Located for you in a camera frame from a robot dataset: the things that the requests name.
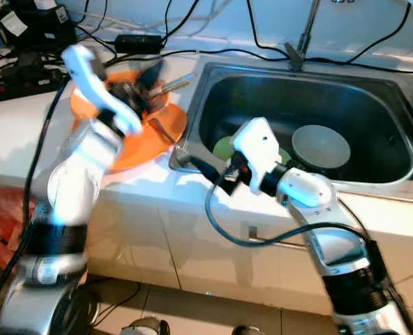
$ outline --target faucet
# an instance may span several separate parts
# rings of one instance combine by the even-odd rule
[[[292,45],[288,42],[284,44],[287,54],[290,58],[290,68],[293,71],[301,71],[303,68],[304,59],[306,58],[306,53],[310,41],[310,32],[312,31],[315,16],[317,16],[320,1],[321,0],[313,0],[312,6],[310,7],[306,27],[304,28],[304,31],[299,38],[299,42],[296,49],[293,48]]]

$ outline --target power adapter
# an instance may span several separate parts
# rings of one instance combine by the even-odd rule
[[[163,48],[159,35],[118,35],[115,50],[126,54],[160,54]]]

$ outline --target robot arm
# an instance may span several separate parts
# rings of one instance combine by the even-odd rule
[[[251,170],[250,189],[287,196],[287,208],[300,225],[342,223],[361,229],[339,201],[332,183],[322,175],[273,166],[278,143],[266,119],[255,118],[233,137],[234,148]],[[338,228],[304,234],[306,246],[334,309],[341,334],[413,334],[403,300],[390,281],[375,241]]]
[[[84,247],[91,209],[103,175],[121,153],[124,136],[142,130],[135,112],[107,92],[95,74],[92,64],[97,59],[90,50],[75,45],[63,59],[100,114],[79,125],[56,161],[35,181],[36,199],[41,202],[3,305],[2,334],[65,334],[68,323],[84,323],[62,316],[72,314],[75,300],[81,299],[76,289],[87,270]]]

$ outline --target white wall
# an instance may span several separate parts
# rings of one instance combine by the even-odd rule
[[[209,13],[213,0],[201,0],[193,17]],[[220,5],[224,0],[216,0]],[[60,0],[69,9],[82,10],[85,0]],[[285,41],[296,44],[306,23],[312,0],[252,0],[257,32],[261,43],[281,46]],[[173,0],[170,18],[183,17],[192,0]],[[107,15],[144,24],[161,22],[164,18],[166,0],[109,0]],[[102,13],[104,0],[90,0],[89,11]],[[322,0],[313,29],[309,55],[332,55],[346,59],[374,40],[393,31],[402,20],[405,0],[355,0],[354,3],[332,3]],[[95,24],[97,20],[87,20]],[[180,34],[189,34],[202,26],[203,22],[188,22]],[[102,34],[116,34],[117,30],[104,30]],[[229,6],[198,37],[172,38],[169,48],[209,47],[217,49],[225,45],[244,45],[252,42],[246,0],[232,0]],[[391,40],[372,50],[375,54],[413,57],[413,9],[403,30]]]

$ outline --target stainless steel sink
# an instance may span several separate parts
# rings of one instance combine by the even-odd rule
[[[297,128],[319,124],[339,132],[351,147],[350,160],[323,173],[353,191],[413,179],[413,110],[398,85],[386,80],[208,63],[181,144],[222,170],[224,162],[211,153],[215,143],[261,116],[293,156]],[[193,170],[174,155],[170,166]]]

